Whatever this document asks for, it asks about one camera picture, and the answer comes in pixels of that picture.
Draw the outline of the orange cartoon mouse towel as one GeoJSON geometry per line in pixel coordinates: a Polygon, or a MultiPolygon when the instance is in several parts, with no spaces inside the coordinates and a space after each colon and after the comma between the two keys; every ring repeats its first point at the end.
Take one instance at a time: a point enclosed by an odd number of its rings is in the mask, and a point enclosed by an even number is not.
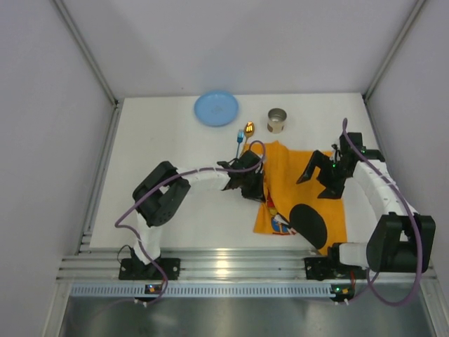
{"type": "Polygon", "coordinates": [[[265,155],[263,195],[253,232],[278,237],[304,237],[322,255],[336,243],[348,242],[344,204],[341,199],[320,199],[324,191],[316,179],[297,181],[311,158],[311,151],[290,150],[278,141],[246,145],[265,155]]]}

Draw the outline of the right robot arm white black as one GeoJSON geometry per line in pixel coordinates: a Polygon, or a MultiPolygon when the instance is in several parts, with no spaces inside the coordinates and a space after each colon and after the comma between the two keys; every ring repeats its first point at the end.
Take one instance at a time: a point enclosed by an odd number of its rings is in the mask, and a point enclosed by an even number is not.
{"type": "Polygon", "coordinates": [[[418,266],[427,271],[435,221],[419,214],[398,195],[383,154],[368,149],[361,133],[341,135],[331,154],[313,151],[297,183],[311,180],[314,173],[324,187],[320,199],[341,199],[346,181],[356,181],[368,198],[377,225],[368,242],[342,243],[334,239],[332,244],[325,242],[330,238],[330,227],[323,221],[315,230],[296,227],[313,246],[327,248],[336,265],[369,268],[373,272],[416,272],[418,266]]]}

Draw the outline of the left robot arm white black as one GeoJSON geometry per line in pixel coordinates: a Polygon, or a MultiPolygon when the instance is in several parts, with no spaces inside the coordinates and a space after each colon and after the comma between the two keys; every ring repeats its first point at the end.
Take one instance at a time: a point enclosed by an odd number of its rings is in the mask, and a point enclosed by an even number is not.
{"type": "Polygon", "coordinates": [[[173,218],[188,194],[240,189],[245,198],[263,201],[263,161],[264,155],[247,150],[231,161],[182,173],[169,161],[161,162],[134,189],[134,205],[115,223],[117,228],[130,229],[123,220],[137,213],[131,258],[147,266],[160,257],[161,226],[173,218]]]}

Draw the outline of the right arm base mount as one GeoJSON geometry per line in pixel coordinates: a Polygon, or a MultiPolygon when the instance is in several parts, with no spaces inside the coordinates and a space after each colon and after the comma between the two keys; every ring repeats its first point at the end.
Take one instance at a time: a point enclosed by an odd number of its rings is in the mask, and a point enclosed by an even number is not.
{"type": "Polygon", "coordinates": [[[308,280],[331,279],[365,279],[366,271],[359,266],[343,265],[325,256],[308,257],[304,259],[306,278],[308,280]]]}

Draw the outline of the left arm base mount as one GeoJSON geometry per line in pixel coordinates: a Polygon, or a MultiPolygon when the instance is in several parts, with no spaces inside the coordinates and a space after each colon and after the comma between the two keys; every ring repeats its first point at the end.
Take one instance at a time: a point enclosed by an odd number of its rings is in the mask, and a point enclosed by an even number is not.
{"type": "MultiPolygon", "coordinates": [[[[156,263],[165,272],[166,279],[177,280],[180,275],[179,258],[158,258],[156,263]]],[[[145,265],[139,259],[124,258],[120,263],[119,269],[120,280],[162,280],[163,274],[154,264],[145,265]]]]}

